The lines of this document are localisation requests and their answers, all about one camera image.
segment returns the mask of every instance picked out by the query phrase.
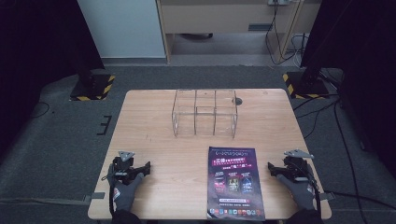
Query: printed image on poster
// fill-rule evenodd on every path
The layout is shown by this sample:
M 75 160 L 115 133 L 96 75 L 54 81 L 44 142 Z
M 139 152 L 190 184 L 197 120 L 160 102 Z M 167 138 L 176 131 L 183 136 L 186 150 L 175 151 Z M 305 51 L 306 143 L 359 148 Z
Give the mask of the printed image on poster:
M 207 213 L 210 218 L 265 220 L 254 148 L 209 148 Z

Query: gray glove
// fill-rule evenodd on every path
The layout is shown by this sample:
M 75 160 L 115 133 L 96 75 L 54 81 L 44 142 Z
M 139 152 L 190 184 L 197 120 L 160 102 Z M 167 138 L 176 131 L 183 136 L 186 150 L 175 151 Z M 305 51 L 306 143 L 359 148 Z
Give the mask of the gray glove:
M 314 199 L 314 189 L 308 181 L 293 183 L 283 175 L 277 175 L 276 178 L 289 189 L 293 200 L 297 203 L 300 210 L 315 209 L 312 202 Z
M 113 194 L 113 201 L 117 206 L 116 211 L 131 211 L 132 205 L 134 203 L 134 193 L 136 192 L 139 184 L 142 182 L 143 177 L 145 176 L 142 173 L 139 173 L 134 181 L 129 185 L 124 185 L 120 181 L 116 182 Z

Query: table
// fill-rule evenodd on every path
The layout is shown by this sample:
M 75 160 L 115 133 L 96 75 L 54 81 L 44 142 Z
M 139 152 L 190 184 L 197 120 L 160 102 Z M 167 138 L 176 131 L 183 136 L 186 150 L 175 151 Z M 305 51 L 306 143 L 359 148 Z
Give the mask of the table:
M 108 165 L 119 150 L 132 151 L 134 167 L 151 161 L 151 174 L 136 192 L 132 211 L 141 219 L 206 219 L 207 158 L 209 147 L 254 147 L 266 219 L 286 219 L 297 207 L 286 187 L 270 176 L 267 162 L 283 166 L 284 151 L 308 151 L 288 95 L 281 89 L 237 89 L 242 99 L 234 139 L 231 136 L 177 136 L 172 126 L 175 90 L 128 91 L 88 216 L 111 219 L 108 209 Z M 322 189 L 311 160 L 319 189 Z M 330 218 L 327 201 L 321 202 L 322 218 Z
M 278 62 L 291 48 L 294 34 L 310 33 L 320 3 L 321 0 L 289 1 L 286 6 L 277 7 L 275 26 L 268 38 Z M 275 15 L 274 5 L 268 5 L 267 0 L 157 0 L 157 8 L 168 62 L 175 34 L 267 32 Z

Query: gray carpet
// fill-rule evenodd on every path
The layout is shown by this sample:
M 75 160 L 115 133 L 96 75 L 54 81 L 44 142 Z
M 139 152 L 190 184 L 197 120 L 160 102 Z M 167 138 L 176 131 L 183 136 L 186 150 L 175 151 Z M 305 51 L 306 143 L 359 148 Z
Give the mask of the gray carpet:
M 45 198 L 82 201 L 94 191 L 120 108 L 128 90 L 143 89 L 286 89 L 282 75 L 296 67 L 267 66 L 136 66 L 108 67 L 116 76 L 103 101 L 72 102 L 69 94 L 78 77 L 71 76 L 43 89 L 32 118 L 0 167 L 0 198 Z M 295 110 L 296 117 L 321 109 L 337 99 L 313 100 Z M 290 99 L 292 107 L 305 100 Z M 396 206 L 396 181 L 373 152 L 360 149 L 346 112 L 337 117 L 350 152 L 361 196 Z M 334 107 L 298 119 L 323 188 L 354 194 L 346 148 L 338 130 Z M 101 123 L 111 122 L 105 135 Z M 326 224 L 363 223 L 357 200 L 338 196 L 330 201 L 332 218 Z M 395 210 L 362 200 L 368 223 L 391 223 Z M 4 223 L 95 223 L 88 205 L 2 203 Z

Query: wall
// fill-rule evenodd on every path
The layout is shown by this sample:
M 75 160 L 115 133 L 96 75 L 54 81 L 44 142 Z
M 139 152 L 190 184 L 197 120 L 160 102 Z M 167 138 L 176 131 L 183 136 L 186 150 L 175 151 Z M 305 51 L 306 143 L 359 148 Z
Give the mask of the wall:
M 102 58 L 165 58 L 155 0 L 78 0 Z

